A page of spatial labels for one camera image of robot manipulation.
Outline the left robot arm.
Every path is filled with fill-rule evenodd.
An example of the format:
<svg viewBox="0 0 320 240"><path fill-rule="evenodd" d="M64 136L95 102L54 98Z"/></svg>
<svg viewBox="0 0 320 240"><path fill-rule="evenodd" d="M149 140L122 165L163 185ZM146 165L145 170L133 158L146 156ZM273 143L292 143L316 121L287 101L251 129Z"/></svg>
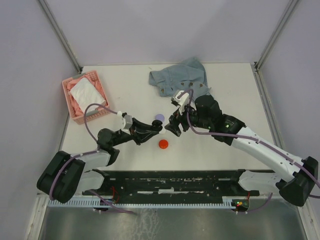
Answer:
<svg viewBox="0 0 320 240"><path fill-rule="evenodd" d="M98 132L95 150L78 154L58 151L40 175L36 187L51 200L62 204L75 194L88 190L106 195L111 183L98 168L110 166L116 161L120 153L116 146L129 141L141 145L158 135L162 129L160 120L146 124L126 115L122 118L122 129L113 131L103 128Z"/></svg>

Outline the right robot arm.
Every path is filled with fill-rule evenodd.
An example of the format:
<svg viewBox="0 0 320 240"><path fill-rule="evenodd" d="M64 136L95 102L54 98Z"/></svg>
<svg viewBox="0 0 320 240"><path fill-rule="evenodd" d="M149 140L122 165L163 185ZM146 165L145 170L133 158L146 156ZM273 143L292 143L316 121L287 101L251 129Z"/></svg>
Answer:
<svg viewBox="0 0 320 240"><path fill-rule="evenodd" d="M191 95L183 90L171 98L177 110L169 117L166 130L178 137L187 130L212 136L249 154L272 170L240 171L240 175L229 183L231 193L240 196L246 191L278 192L287 202L297 207L304 206L314 186L320 185L316 159L310 156L303 159L266 141L241 120L224 114L210 95L199 96L194 106L191 106L191 99Z"/></svg>

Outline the purple earbud case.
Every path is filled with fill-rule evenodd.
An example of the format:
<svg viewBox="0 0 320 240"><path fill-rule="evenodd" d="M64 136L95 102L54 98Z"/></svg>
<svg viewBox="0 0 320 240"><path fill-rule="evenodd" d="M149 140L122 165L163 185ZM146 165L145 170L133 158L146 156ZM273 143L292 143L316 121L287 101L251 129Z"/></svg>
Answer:
<svg viewBox="0 0 320 240"><path fill-rule="evenodd" d="M157 115L155 116L155 119L156 119L156 120L159 120L159 121L162 121L162 122L165 121L165 117L164 117L163 114L157 114Z"/></svg>

